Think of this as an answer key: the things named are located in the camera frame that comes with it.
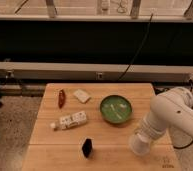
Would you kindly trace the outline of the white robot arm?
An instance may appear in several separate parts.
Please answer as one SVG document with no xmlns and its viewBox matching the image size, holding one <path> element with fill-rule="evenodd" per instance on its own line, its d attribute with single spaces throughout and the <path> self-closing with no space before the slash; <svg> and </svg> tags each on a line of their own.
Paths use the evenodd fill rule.
<svg viewBox="0 0 193 171">
<path fill-rule="evenodd" d="M 136 136 L 141 140 L 157 140 L 169 125 L 193 137 L 193 94 L 184 87 L 175 87 L 153 97 L 150 111 L 142 119 Z"/>
</svg>

